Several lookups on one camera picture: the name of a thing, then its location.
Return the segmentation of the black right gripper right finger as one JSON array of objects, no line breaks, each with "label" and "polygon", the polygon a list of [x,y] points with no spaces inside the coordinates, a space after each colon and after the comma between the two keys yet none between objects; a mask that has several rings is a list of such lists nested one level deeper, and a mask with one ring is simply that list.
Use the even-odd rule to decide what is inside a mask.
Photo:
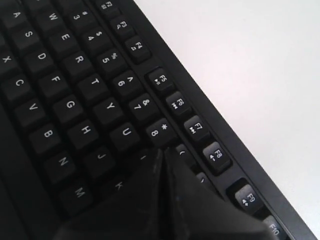
[{"label": "black right gripper right finger", "polygon": [[260,220],[206,187],[174,148],[163,153],[172,230],[177,240],[273,240]]}]

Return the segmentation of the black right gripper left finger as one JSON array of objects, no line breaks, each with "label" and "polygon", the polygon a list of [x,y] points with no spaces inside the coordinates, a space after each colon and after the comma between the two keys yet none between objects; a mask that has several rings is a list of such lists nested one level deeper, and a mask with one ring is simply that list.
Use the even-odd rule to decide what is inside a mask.
[{"label": "black right gripper left finger", "polygon": [[147,160],[113,196],[59,227],[55,240],[158,240],[163,152]]}]

